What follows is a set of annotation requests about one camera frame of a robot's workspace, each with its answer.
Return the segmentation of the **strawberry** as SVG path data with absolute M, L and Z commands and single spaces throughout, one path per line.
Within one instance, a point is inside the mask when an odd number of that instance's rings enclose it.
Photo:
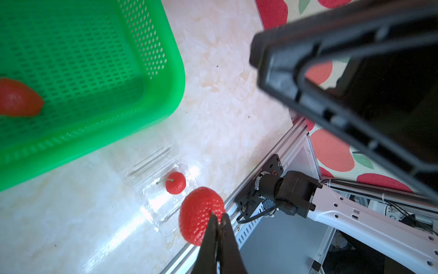
M 199 187 L 187 195 L 181 204 L 179 230 L 186 242 L 201 246 L 211 214 L 218 221 L 225 213 L 223 199 L 214 190 Z

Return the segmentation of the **clear clamshell container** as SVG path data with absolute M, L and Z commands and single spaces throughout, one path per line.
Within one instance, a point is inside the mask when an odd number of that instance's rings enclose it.
M 169 193 L 166 182 L 179 174 L 185 178 L 184 189 L 178 194 Z M 179 210 L 185 197 L 199 187 L 199 174 L 199 165 L 180 156 L 177 146 L 172 145 L 155 146 L 123 172 L 138 194 L 146 217 L 163 236 L 179 229 Z

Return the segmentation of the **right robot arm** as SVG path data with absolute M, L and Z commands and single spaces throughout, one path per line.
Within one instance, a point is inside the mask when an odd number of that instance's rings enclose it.
M 259 88 L 357 148 L 438 205 L 438 3 L 356 1 L 256 34 Z M 418 274 L 438 237 L 286 171 L 274 154 L 237 191 L 239 224 L 274 209 L 336 228 Z

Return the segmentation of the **green plastic basket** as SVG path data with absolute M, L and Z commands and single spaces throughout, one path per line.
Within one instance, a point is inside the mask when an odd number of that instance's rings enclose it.
M 2 1 L 1 78 L 44 102 L 1 116 L 2 190 L 165 120 L 185 89 L 160 1 Z

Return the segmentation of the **strawberry basket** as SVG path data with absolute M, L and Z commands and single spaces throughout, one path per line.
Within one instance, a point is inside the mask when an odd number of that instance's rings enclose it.
M 164 184 L 169 194 L 178 195 L 185 190 L 187 181 L 183 173 L 172 172 L 165 179 L 158 181 L 156 184 Z
M 35 116 L 43 109 L 43 99 L 18 81 L 1 79 L 1 115 Z

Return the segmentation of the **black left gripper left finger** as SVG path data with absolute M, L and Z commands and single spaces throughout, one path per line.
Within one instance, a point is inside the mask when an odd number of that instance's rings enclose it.
M 217 216 L 212 213 L 191 274 L 217 273 L 216 248 L 218 225 Z

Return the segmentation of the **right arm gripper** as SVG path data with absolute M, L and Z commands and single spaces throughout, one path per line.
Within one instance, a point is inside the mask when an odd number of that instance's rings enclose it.
M 438 199 L 438 3 L 355 1 L 260 32 L 261 90 Z

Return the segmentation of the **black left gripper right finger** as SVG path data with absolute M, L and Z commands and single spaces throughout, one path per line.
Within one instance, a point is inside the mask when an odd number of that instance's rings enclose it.
M 247 274 L 241 259 L 235 234 L 229 219 L 224 213 L 219 224 L 218 263 L 221 274 Z

